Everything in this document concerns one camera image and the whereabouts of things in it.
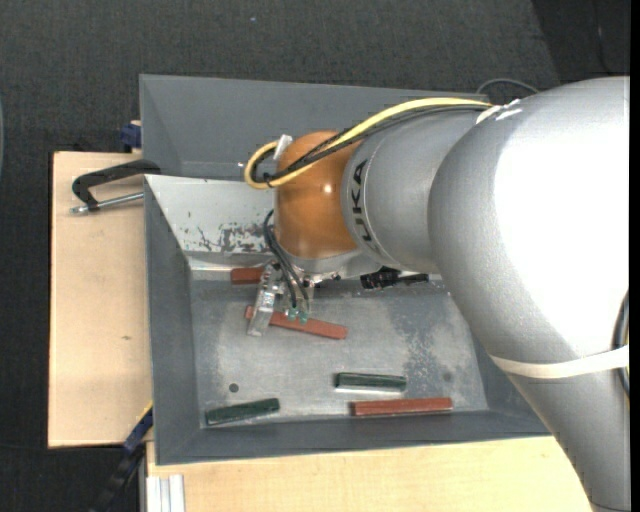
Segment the gray carpet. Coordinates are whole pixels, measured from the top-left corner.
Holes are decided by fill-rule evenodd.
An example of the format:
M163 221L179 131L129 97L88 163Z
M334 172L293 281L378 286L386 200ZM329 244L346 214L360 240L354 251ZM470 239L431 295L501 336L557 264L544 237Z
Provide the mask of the gray carpet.
M52 151L121 150L139 73L455 91L498 76L546 89L602 74L597 40L572 56L562 38L582 36L558 28L548 2L540 18L569 78L528 0L0 0L0 511L86 510L118 458L45 450ZM134 502L132 491L120 508Z

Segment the wooden table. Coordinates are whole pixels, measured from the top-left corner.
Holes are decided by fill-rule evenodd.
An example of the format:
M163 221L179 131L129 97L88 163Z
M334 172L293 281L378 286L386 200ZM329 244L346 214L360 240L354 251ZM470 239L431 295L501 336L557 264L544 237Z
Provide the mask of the wooden table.
M151 398L141 203L73 216L81 174L139 155L59 152L53 160L49 446L121 443ZM132 179L98 198L140 190ZM553 437L156 466L184 475L187 512L588 512Z

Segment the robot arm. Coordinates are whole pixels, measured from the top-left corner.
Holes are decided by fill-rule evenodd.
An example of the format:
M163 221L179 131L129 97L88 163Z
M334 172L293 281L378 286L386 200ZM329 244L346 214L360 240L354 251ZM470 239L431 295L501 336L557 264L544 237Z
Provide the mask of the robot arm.
M629 101L629 78L608 78L480 117L446 109L342 148L304 179L267 183L280 185L276 237L307 279L441 274L598 511L631 509L628 395L603 369L615 363L580 369L613 350L628 293ZM324 134L325 149L340 136ZM296 142L284 168L318 144ZM544 372L567 362L578 370Z

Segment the blue clamp part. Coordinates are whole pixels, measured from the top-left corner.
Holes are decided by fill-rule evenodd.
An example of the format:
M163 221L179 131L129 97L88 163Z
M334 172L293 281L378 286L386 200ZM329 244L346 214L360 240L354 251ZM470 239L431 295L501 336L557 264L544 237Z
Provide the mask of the blue clamp part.
M141 148L142 128L133 123L124 125L120 130L120 141L131 148Z
M114 503L122 496L142 463L142 458L144 457L142 438L152 426L153 408L149 406L125 440L120 463L93 506L89 509L89 512L113 511Z

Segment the yellow cable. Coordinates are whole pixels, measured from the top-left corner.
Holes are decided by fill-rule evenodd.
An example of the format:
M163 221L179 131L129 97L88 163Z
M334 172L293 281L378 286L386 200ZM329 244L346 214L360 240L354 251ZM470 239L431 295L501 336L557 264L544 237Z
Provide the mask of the yellow cable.
M376 124L384 121L385 119L393 117L397 114L401 114L402 112L407 112L409 110L414 110L414 109L424 108L424 107L445 107L445 106L452 106L452 105L482 106L487 108L492 106L490 103L486 103L483 101L468 100L468 99L462 99L462 98L422 98L418 100L407 101L405 103L400 103L399 105L395 105L393 107L387 108L371 116L370 118L364 120L363 122L357 124L356 126L351 128L349 131L345 132L342 136L338 137L336 140L334 140L330 144L327 144L326 147L323 147L322 151L331 149L333 146L342 144L343 142L353 139L354 137L357 137L362 132L368 130L372 126L375 126ZM256 162L258 162L260 158L262 158L267 152L275 149L277 145L278 145L277 141L269 142L268 144L265 144L260 149L258 149L258 151L256 151L247 162L247 165L244 168L244 179L253 188L264 190L270 187L278 187L296 178L297 176L300 176L303 172L308 171L309 168L313 165L313 164L305 165L304 167L301 167L300 169L297 169L296 171L293 171L292 173L287 174L286 176L282 176L280 178L271 180L269 182L269 185L267 185L266 183L254 181L251 178L251 174L253 172L253 168L256 165Z

